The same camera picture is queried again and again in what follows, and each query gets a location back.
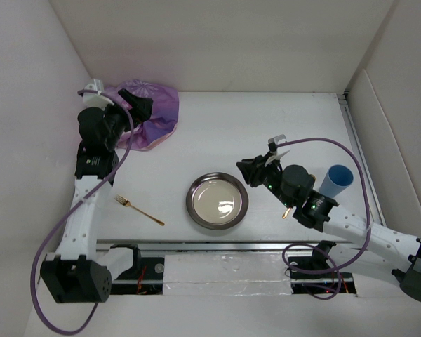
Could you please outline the gold spoon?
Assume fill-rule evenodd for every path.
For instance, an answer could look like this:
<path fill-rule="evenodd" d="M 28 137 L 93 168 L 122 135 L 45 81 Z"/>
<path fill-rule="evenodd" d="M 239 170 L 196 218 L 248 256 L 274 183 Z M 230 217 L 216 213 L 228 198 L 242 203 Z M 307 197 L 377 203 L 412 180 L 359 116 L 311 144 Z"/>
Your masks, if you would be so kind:
<path fill-rule="evenodd" d="M 282 219 L 286 219 L 292 208 L 287 208 L 282 215 Z"/>

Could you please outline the gold fork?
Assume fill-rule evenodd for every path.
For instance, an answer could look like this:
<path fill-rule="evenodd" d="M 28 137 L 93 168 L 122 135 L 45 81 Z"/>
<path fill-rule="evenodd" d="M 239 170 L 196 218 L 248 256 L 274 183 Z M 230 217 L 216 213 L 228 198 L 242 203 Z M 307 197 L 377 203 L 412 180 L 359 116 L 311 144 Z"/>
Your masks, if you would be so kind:
<path fill-rule="evenodd" d="M 155 218 L 154 216 L 149 215 L 148 213 L 146 213 L 146 212 L 142 211 L 141 209 L 137 208 L 136 206 L 132 205 L 131 202 L 127 198 L 122 197 L 121 195 L 116 195 L 114 197 L 114 199 L 117 202 L 119 202 L 121 205 L 136 210 L 138 213 L 140 213 L 143 216 L 149 218 L 150 220 L 154 221 L 158 225 L 160 225 L 160 226 L 164 226 L 165 225 L 165 223 L 163 221 L 159 220 L 158 218 Z"/>

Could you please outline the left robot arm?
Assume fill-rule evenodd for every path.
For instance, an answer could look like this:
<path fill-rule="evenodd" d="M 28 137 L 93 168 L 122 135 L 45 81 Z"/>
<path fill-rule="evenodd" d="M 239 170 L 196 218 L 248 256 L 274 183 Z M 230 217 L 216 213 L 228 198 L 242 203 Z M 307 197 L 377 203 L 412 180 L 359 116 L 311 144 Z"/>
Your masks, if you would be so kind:
<path fill-rule="evenodd" d="M 56 303 L 104 303 L 112 282 L 122 274 L 135 278 L 142 272 L 137 245 L 116 244 L 97 256 L 97 234 L 102 208 L 112 190 L 122 159 L 116 146 L 123 133 L 148 121 L 153 100 L 118 92 L 129 104 L 125 111 L 109 98 L 104 107 L 87 107 L 78 115 L 81 142 L 76 156 L 74 212 L 64 220 L 65 229 L 52 260 L 41 264 L 40 274 Z"/>

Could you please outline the purple Elsa placemat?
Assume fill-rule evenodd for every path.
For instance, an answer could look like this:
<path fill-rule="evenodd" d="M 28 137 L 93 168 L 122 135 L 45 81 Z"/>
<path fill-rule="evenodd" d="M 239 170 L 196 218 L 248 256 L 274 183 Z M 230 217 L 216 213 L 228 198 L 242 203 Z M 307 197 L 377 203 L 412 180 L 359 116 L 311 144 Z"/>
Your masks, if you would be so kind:
<path fill-rule="evenodd" d="M 118 95 L 118 91 L 126 89 L 133 95 L 140 98 L 151 98 L 153 100 L 152 114 L 148 121 L 140 124 L 134 130 L 131 149 L 135 151 L 148 151 L 168 137 L 176 130 L 180 98 L 175 88 L 154 84 L 151 82 L 132 79 L 121 82 L 118 86 L 106 86 L 105 92 L 112 98 L 130 107 L 130 105 Z"/>

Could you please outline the blue plastic cup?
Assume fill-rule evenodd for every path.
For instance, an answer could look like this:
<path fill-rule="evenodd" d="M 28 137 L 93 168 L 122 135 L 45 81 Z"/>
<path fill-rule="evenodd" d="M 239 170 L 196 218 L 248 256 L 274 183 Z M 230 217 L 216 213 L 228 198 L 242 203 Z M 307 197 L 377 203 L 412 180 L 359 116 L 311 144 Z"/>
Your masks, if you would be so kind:
<path fill-rule="evenodd" d="M 346 190 L 353 181 L 354 175 L 348 167 L 339 164 L 333 165 L 328 169 L 319 192 L 334 199 L 339 193 Z"/>

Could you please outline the metal plate with cream centre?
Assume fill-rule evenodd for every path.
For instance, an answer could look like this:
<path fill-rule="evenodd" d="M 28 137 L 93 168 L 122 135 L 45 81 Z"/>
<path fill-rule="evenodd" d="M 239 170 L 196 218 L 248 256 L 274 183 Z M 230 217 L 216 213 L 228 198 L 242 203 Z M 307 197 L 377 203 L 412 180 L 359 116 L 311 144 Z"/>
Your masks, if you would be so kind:
<path fill-rule="evenodd" d="M 248 193 L 234 176 L 223 172 L 198 177 L 185 197 L 190 218 L 208 230 L 228 230 L 237 226 L 249 207 Z"/>

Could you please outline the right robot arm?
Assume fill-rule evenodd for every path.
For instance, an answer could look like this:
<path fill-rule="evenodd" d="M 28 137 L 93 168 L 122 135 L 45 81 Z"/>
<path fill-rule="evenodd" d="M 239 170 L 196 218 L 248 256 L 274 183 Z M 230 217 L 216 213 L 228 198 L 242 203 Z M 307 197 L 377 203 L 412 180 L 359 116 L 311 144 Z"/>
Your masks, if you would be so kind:
<path fill-rule="evenodd" d="M 243 159 L 236 166 L 246 184 L 265 186 L 293 217 L 309 229 L 330 234 L 381 257 L 388 275 L 411 298 L 421 302 L 421 237 L 400 233 L 355 216 L 346 208 L 314 190 L 315 179 L 303 166 L 281 167 L 268 156 Z"/>

